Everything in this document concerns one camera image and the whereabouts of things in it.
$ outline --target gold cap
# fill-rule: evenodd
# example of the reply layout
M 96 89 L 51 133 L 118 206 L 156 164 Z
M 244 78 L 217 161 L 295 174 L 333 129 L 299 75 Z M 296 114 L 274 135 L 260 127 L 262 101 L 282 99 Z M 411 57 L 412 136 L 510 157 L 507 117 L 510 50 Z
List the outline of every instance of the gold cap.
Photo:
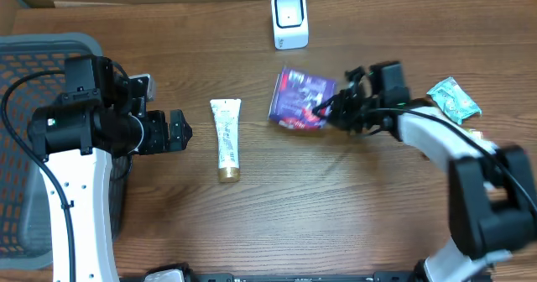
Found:
M 218 169 L 218 180 L 220 182 L 237 182 L 241 178 L 241 171 L 238 168 L 226 167 Z

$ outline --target white container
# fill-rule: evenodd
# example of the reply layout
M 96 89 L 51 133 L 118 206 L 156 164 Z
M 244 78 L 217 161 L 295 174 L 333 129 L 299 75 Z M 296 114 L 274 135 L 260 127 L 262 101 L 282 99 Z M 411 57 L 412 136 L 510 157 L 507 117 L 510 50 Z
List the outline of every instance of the white container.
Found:
M 308 45 L 308 10 L 305 0 L 272 0 L 274 45 L 277 50 Z

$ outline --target toothpaste tube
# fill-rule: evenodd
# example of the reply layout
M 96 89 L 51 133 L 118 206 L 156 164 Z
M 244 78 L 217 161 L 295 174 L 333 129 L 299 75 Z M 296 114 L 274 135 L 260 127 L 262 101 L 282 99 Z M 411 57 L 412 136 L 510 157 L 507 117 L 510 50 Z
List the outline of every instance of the toothpaste tube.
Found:
M 220 182 L 237 182 L 238 167 L 238 116 L 240 99 L 211 100 L 218 136 L 218 179 Z

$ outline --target cable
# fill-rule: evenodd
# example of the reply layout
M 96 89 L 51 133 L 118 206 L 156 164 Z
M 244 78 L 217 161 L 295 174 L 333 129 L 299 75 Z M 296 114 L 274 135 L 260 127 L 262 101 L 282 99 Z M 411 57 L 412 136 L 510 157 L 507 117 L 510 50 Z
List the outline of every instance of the cable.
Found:
M 133 156 L 129 155 L 127 156 L 127 158 L 128 158 L 128 167 L 125 169 L 125 172 L 123 172 L 123 174 L 119 177 L 110 179 L 110 181 L 114 182 L 114 181 L 122 180 L 123 178 L 126 178 L 131 174 L 131 170 L 133 170 Z
M 469 138 L 466 134 L 464 134 L 459 128 L 455 127 L 451 123 L 449 123 L 449 122 L 447 122 L 447 121 L 445 121 L 445 120 L 443 120 L 441 118 L 429 115 L 429 114 L 425 114 L 425 113 L 417 112 L 417 111 L 412 111 L 412 110 L 408 110 L 408 109 L 377 108 L 377 109 L 368 110 L 368 112 L 370 112 L 370 113 L 371 112 L 391 112 L 391 113 L 394 113 L 394 112 L 397 113 L 398 112 L 398 113 L 413 114 L 415 116 L 419 116 L 419 117 L 422 117 L 422 118 L 428 118 L 429 120 L 432 120 L 432 121 L 435 121 L 437 123 L 440 123 L 444 127 L 450 129 L 453 133 L 455 133 L 458 137 L 460 137 L 462 140 L 464 140 L 467 144 L 472 146 L 477 151 L 481 152 L 481 154 L 483 154 L 483 156 L 485 156 L 490 161 L 492 161 L 502 171 L 503 175 L 505 177 L 507 177 L 507 179 L 520 190 L 520 192 L 522 193 L 524 198 L 528 201 L 528 203 L 534 209 L 534 214 L 537 216 L 537 206 L 535 205 L 534 200 L 531 199 L 531 197 L 529 196 L 529 194 L 525 190 L 525 188 L 523 188 L 522 185 L 520 185 L 519 181 L 511 174 L 511 172 L 509 172 L 509 170 L 505 167 L 505 165 L 503 165 L 492 154 L 490 154 L 482 146 L 477 144 L 475 141 L 473 141 L 471 138 Z
M 56 192 L 58 193 L 58 197 L 60 198 L 61 202 L 61 208 L 64 210 L 65 215 L 65 227 L 67 229 L 67 243 L 69 246 L 69 276 L 70 276 L 70 282 L 76 282 L 76 260 L 75 260 L 75 234 L 73 232 L 73 221 L 70 216 L 70 203 L 67 201 L 67 197 L 65 196 L 65 193 L 63 189 L 61 188 L 60 182 L 56 179 L 52 171 L 47 167 L 41 159 L 37 157 L 37 155 L 34 153 L 34 151 L 17 135 L 17 132 L 9 122 L 8 118 L 8 99 L 9 96 L 19 87 L 20 85 L 24 84 L 27 81 L 33 80 L 34 78 L 40 77 L 40 76 L 50 76 L 50 75 L 57 75 L 57 74 L 65 74 L 63 70 L 53 70 L 53 71 L 41 71 L 37 73 L 33 73 L 29 76 L 25 76 L 21 78 L 18 81 L 15 81 L 4 93 L 2 97 L 2 106 L 1 106 L 1 114 L 2 114 L 2 122 L 4 126 L 6 126 L 6 130 L 8 131 L 9 135 L 13 138 L 13 140 L 23 149 L 23 151 L 30 157 L 31 160 L 35 162 L 40 169 L 49 177 L 50 182 L 52 182 L 52 185 L 56 189 Z

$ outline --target wooden table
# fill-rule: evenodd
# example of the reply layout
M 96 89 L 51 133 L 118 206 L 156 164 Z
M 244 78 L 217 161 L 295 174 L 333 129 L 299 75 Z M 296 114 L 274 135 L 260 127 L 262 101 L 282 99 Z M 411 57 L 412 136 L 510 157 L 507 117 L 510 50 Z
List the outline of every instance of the wooden table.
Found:
M 303 135 L 267 122 L 289 65 L 339 80 L 402 60 L 414 97 L 454 76 L 483 110 L 466 127 L 524 146 L 537 168 L 537 0 L 309 0 L 310 44 L 275 51 L 269 1 L 18 12 L 15 34 L 84 32 L 158 82 L 151 109 L 194 129 L 178 154 L 135 157 L 114 245 L 120 274 L 188 261 L 198 272 L 366 274 L 412 269 L 444 246 L 446 176 L 387 134 Z M 241 98 L 242 179 L 219 184 L 209 100 Z M 537 279 L 537 247 L 497 280 Z M 51 281 L 0 272 L 6 281 Z

